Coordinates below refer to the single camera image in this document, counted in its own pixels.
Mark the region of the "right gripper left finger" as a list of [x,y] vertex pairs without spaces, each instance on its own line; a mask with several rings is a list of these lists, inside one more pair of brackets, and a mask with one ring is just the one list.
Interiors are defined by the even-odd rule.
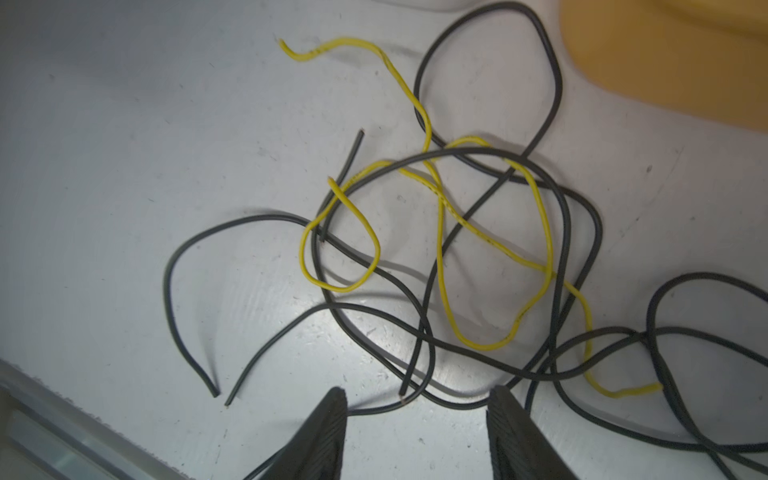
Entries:
[[331,388],[261,479],[339,479],[347,417],[344,390]]

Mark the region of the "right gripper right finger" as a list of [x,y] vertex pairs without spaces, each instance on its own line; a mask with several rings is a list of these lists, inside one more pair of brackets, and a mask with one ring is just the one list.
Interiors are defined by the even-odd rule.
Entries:
[[486,424],[494,479],[577,479],[506,387],[490,391]]

